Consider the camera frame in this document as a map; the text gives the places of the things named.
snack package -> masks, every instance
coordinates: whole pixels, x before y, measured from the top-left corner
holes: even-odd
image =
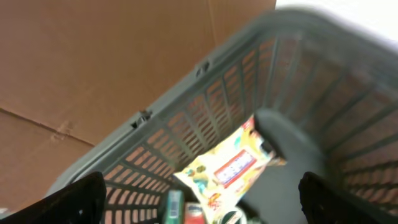
[[[274,155],[261,149],[263,138],[251,117],[216,147],[175,173],[199,200],[208,223],[233,209]]]

